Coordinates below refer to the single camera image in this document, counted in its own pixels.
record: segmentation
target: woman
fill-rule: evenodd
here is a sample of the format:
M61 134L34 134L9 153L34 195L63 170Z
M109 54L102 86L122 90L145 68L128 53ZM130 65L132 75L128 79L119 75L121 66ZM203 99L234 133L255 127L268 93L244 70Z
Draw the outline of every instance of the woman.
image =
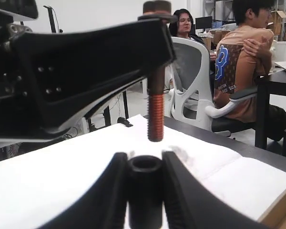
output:
M169 25L169 31L173 37L186 38L204 44L204 41L196 34L190 35L190 31L194 23L194 20L188 10L186 9L176 10L174 15L177 16L178 21L175 23L171 23ZM214 62L215 60L216 60L216 54L211 53L210 61Z

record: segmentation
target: copper bolt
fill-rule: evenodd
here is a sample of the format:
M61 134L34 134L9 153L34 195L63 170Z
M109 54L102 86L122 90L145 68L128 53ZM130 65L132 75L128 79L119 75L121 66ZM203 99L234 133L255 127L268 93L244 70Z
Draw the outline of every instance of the copper bolt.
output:
M163 139L164 75L165 75L165 67L160 67L154 73L152 73L147 80L148 139L152 142L159 142Z
M143 14L172 14L172 5L169 1L147 1L143 5ZM163 139L164 128L164 77L165 66L158 68L147 79L148 91L148 139L160 142Z

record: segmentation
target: blue number print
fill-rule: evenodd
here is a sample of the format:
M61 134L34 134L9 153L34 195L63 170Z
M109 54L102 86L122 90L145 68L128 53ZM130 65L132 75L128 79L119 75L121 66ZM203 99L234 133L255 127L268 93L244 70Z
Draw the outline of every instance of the blue number print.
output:
M224 76L225 66L228 63L229 51L223 45L220 46L215 62L215 80L220 80Z

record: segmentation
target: black cylindrical spacer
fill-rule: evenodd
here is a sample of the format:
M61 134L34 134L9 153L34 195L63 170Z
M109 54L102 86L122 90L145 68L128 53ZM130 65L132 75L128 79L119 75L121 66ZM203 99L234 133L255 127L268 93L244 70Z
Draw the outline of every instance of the black cylindrical spacer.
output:
M162 160L137 156L129 165L129 225L131 229L159 229L163 216Z

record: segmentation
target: open book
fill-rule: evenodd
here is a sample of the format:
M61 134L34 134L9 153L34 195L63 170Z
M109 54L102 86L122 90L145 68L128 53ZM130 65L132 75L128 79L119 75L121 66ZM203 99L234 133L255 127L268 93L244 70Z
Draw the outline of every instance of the open book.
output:
M89 189L116 152L161 158L162 151L174 150L210 192L253 220L286 192L281 170L168 127L163 141L150 142L147 120L137 115L129 121L133 127L112 125L0 162L0 229L37 228L57 216Z
M128 138L133 138L133 144L141 144L136 148L136 155L160 156L161 150L173 149L192 175L213 195L255 221L261 221L286 193L286 172L282 170L168 127L164 127L163 141L152 143L147 139L145 118L137 115L129 121L133 128L127 131L131 135Z

